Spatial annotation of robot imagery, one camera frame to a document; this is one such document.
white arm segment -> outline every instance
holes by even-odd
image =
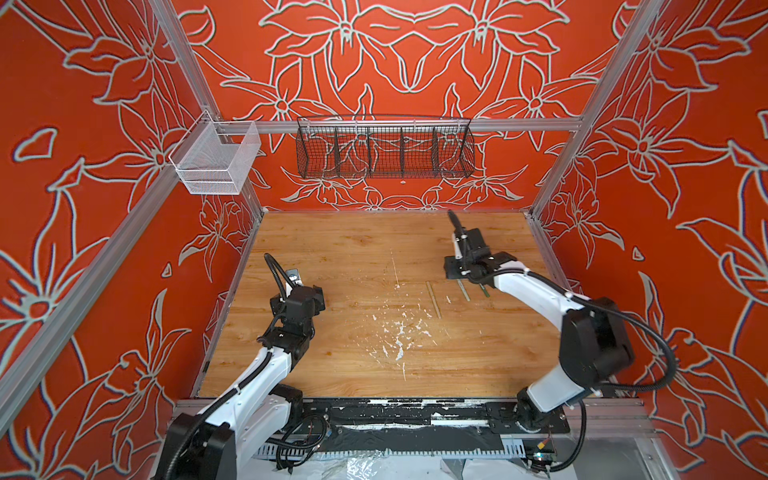
[[[519,268],[525,270],[523,262],[511,261],[502,264],[504,268]],[[522,273],[503,273],[495,276],[494,285],[504,293],[509,293],[513,297],[530,306],[533,310],[540,313],[545,319],[552,322],[558,330],[563,323],[563,315],[569,310],[579,310],[582,305],[554,291],[546,283],[536,280],[532,276]],[[574,293],[583,299],[589,300],[586,296]]]
[[[525,265],[523,262],[511,261],[503,263],[502,268],[525,270]],[[581,304],[554,291],[546,283],[521,273],[503,273],[494,277],[494,284],[497,289],[509,293],[536,310],[558,330],[562,328],[563,315],[567,311],[583,308]],[[541,412],[550,412],[583,391],[583,388],[568,378],[558,363],[549,373],[528,387],[528,396]]]
[[[226,391],[236,389],[237,383],[258,368],[264,361],[266,352],[266,347],[262,347],[248,368]],[[249,460],[266,439],[288,422],[290,404],[285,399],[269,393],[286,378],[290,369],[290,354],[274,347],[272,358],[264,370],[206,420],[216,426],[224,422],[230,424],[230,428],[235,432],[238,470],[242,462]],[[208,406],[200,410],[200,413],[207,409]]]

wooden stick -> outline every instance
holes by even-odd
[[[427,282],[427,290],[429,290],[429,296],[432,298],[432,305],[435,306],[435,312],[437,313],[437,317],[439,319],[442,319],[442,315],[440,315],[440,307],[437,306],[437,299],[435,298],[435,291],[432,290],[432,284],[430,282]]]
[[[466,298],[467,301],[470,301],[469,300],[469,293],[467,293],[467,289],[464,288],[464,283],[462,283],[462,279],[458,279],[456,281],[458,282],[458,288],[462,289],[462,293],[464,293],[464,298]]]

black wire basket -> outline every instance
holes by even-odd
[[[301,117],[296,162],[303,178],[461,178],[475,171],[468,118]]]

basket divider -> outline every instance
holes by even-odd
[[[464,162],[466,160],[466,155],[464,155],[464,144],[467,142],[467,134],[469,133],[469,124],[466,124],[464,127],[464,137],[462,137],[462,145],[458,148],[458,162],[462,165],[462,170],[464,171],[464,176],[468,177],[467,175],[467,167],[464,165]]]
[[[336,176],[341,177],[341,153],[339,152],[339,128],[333,128],[333,166],[336,168]]]
[[[371,176],[373,175],[373,170],[376,168],[376,165],[373,163],[373,156],[371,155],[371,127],[366,127],[366,147],[368,147],[368,174],[366,175]]]
[[[301,126],[301,123],[299,123],[299,139],[301,141],[301,148],[304,150],[304,159],[305,159],[305,161],[299,168],[299,175],[301,175],[302,178],[306,178],[306,172],[307,170],[309,170],[309,167],[310,167],[310,153],[306,150],[306,140],[304,139],[304,127]]]
[[[402,132],[402,127],[400,127],[400,174],[403,177],[406,175],[406,136]]]
[[[432,127],[432,172],[436,177],[440,176],[440,153],[436,127]]]

white wire basket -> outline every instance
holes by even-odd
[[[224,123],[233,122],[214,121],[204,112],[169,156],[191,194],[238,194],[248,178],[261,148],[256,124],[237,122],[247,129],[243,128],[244,135],[234,136],[219,133]]]

